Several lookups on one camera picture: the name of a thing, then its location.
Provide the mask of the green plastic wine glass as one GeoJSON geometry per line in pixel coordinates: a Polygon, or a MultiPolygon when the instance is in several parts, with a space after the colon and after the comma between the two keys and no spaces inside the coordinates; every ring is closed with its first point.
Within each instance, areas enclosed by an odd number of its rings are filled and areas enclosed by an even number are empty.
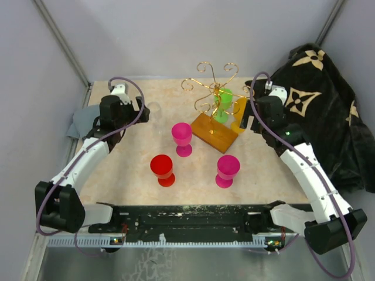
{"type": "Polygon", "coordinates": [[[221,97],[221,101],[220,101],[219,108],[216,111],[216,114],[214,116],[214,119],[217,122],[223,124],[227,122],[229,119],[229,114],[227,113],[227,110],[231,106],[233,96],[232,96],[232,91],[228,88],[221,88],[219,94],[221,97]]]}

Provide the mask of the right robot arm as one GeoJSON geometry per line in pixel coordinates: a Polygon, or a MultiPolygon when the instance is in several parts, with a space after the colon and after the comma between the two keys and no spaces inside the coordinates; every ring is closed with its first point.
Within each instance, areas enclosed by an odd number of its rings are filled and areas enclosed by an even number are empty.
{"type": "Polygon", "coordinates": [[[327,253],[354,240],[367,222],[362,209],[352,209],[318,162],[312,145],[298,124],[286,120],[280,97],[248,100],[240,122],[246,128],[253,116],[253,132],[262,135],[286,164],[304,191],[312,210],[302,211],[282,201],[265,206],[262,225],[270,232],[286,227],[302,235],[317,254],[327,253]]]}

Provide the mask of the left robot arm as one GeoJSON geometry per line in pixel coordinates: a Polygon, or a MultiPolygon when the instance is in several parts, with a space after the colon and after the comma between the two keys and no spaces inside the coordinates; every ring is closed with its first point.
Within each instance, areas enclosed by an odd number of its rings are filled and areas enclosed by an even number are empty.
{"type": "Polygon", "coordinates": [[[84,205],[78,195],[96,167],[111,153],[125,134],[127,128],[146,123],[149,110],[144,96],[136,97],[139,110],[135,110],[126,94],[111,94],[101,99],[99,116],[86,135],[79,152],[69,164],[49,182],[41,181],[35,187],[37,231],[42,227],[76,233],[81,227],[101,224],[109,232],[118,231],[122,218],[113,213],[107,203],[84,205]]]}

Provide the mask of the orange plastic wine glass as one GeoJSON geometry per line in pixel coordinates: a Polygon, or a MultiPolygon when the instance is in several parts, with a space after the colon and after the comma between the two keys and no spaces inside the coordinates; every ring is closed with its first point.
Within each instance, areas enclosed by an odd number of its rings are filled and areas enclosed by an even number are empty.
{"type": "Polygon", "coordinates": [[[230,128],[237,134],[241,134],[245,131],[245,129],[240,128],[241,120],[244,114],[244,110],[246,108],[247,99],[246,98],[239,98],[237,101],[234,102],[233,108],[233,117],[234,121],[231,123],[230,128]]]}

